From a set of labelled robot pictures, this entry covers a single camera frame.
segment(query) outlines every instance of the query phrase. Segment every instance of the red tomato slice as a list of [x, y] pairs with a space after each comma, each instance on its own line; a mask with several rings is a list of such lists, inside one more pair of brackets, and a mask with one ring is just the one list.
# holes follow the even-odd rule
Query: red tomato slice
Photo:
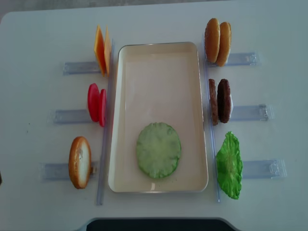
[[106, 101], [107, 101], [106, 90], [102, 89], [100, 94], [100, 109], [99, 109], [101, 127], [105, 127], [105, 122], [106, 122], [106, 117], [105, 117]]
[[99, 121], [99, 104], [100, 104], [100, 91], [95, 83], [89, 86], [88, 90], [88, 110], [91, 119], [94, 122]]

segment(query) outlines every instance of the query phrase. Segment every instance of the bread bun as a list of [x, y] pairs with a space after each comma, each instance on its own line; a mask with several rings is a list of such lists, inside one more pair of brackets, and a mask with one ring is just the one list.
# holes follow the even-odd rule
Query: bread bun
[[205, 29], [205, 52], [208, 61], [216, 62], [220, 43], [220, 27], [217, 18], [208, 21]]
[[223, 66], [228, 60], [231, 48], [231, 25], [228, 22], [223, 22], [220, 24], [220, 45], [219, 53], [216, 60], [218, 66]]
[[82, 136], [73, 140], [69, 153], [68, 171], [75, 188], [86, 188], [91, 172], [91, 149], [87, 139]]

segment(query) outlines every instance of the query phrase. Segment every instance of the green patty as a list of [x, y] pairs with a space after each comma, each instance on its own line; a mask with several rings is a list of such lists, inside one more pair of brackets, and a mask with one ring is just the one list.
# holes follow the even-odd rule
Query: green patty
[[151, 178], [169, 176], [178, 167], [181, 142], [177, 132], [168, 124], [151, 123], [137, 140], [139, 168]]

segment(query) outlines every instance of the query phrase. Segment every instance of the hamburger patty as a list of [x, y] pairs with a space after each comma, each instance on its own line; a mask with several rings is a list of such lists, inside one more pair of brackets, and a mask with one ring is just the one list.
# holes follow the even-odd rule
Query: hamburger patty
[[217, 103], [218, 117], [222, 123], [227, 123], [230, 119], [231, 97], [230, 86], [226, 79], [222, 79], [218, 84]]
[[210, 89], [212, 123], [213, 125], [217, 125], [218, 124], [218, 107], [217, 107], [215, 80], [209, 79], [208, 83], [209, 83], [209, 89]]

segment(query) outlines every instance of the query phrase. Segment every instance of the table surface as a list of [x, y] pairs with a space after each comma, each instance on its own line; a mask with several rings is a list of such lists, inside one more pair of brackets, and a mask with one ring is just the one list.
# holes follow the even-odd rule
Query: table surface
[[[239, 230], [308, 230], [306, 131], [306, 1], [203, 2], [9, 13], [0, 24], [0, 230], [76, 230], [96, 218], [220, 218]], [[258, 51], [257, 67], [210, 72], [227, 78], [234, 105], [270, 103], [275, 119], [230, 122], [215, 128], [219, 148], [232, 130], [242, 159], [283, 158], [283, 180], [244, 180], [239, 200], [216, 200], [212, 158], [202, 193], [116, 194], [107, 187], [95, 205], [97, 180], [85, 190], [69, 181], [41, 182], [39, 163], [66, 163], [75, 136], [88, 138], [99, 160], [99, 126], [55, 126], [51, 109], [86, 107], [88, 85], [107, 87], [100, 75], [63, 76], [61, 62], [92, 61], [96, 25], [108, 24], [115, 51], [127, 44], [191, 41], [199, 50], [212, 17], [232, 26], [231, 52]]]

